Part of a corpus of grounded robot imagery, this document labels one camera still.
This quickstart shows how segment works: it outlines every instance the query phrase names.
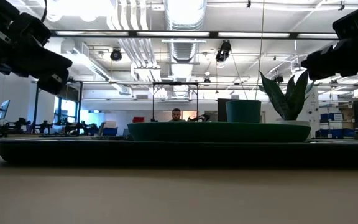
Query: window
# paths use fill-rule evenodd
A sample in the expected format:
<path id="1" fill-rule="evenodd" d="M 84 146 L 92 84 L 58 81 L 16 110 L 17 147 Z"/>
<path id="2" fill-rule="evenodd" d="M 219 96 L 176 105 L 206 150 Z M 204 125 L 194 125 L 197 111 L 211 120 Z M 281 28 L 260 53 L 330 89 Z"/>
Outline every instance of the window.
<path id="1" fill-rule="evenodd" d="M 65 118 L 70 123 L 76 122 L 77 103 L 71 100 L 65 100 L 61 97 L 55 97 L 55 117 L 54 123 L 63 122 Z"/>

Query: green cup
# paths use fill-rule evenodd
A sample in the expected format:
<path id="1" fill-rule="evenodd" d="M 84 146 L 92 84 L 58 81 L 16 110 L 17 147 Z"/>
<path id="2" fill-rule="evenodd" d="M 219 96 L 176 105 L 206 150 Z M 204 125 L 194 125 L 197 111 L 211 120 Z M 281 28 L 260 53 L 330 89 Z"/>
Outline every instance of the green cup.
<path id="1" fill-rule="evenodd" d="M 233 100 L 226 103 L 227 121 L 242 123 L 260 122 L 259 100 Z"/>

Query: black tray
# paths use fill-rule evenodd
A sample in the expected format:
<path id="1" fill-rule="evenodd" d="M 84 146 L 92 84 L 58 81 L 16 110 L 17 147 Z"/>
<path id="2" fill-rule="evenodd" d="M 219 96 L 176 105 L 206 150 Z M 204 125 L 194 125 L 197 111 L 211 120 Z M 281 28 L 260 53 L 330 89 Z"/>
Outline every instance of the black tray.
<path id="1" fill-rule="evenodd" d="M 5 161 L 20 164 L 358 167 L 358 141 L 179 143 L 90 138 L 0 139 L 0 155 Z"/>

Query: white pot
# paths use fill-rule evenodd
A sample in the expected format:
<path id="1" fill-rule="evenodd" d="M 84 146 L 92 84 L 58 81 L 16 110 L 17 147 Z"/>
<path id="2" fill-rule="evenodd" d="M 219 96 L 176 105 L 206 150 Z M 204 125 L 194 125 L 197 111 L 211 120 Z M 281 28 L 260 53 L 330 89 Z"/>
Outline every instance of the white pot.
<path id="1" fill-rule="evenodd" d="M 277 124 L 292 124 L 310 127 L 310 121 L 284 121 L 283 119 L 277 119 Z"/>

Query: potted plant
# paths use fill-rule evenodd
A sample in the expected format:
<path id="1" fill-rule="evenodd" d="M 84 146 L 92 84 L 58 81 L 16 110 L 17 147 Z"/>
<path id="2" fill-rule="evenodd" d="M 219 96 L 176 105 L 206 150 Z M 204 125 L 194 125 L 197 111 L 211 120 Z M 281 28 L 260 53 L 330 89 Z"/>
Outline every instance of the potted plant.
<path id="1" fill-rule="evenodd" d="M 283 121 L 279 123 L 297 124 L 309 126 L 308 121 L 297 121 L 298 115 L 301 113 L 303 105 L 307 97 L 305 95 L 312 89 L 313 83 L 308 86 L 308 72 L 304 71 L 298 78 L 296 84 L 294 77 L 288 81 L 287 91 L 284 93 L 281 88 L 273 80 L 266 78 L 262 72 L 263 87 L 260 90 L 266 92 L 274 109 L 282 117 Z"/>

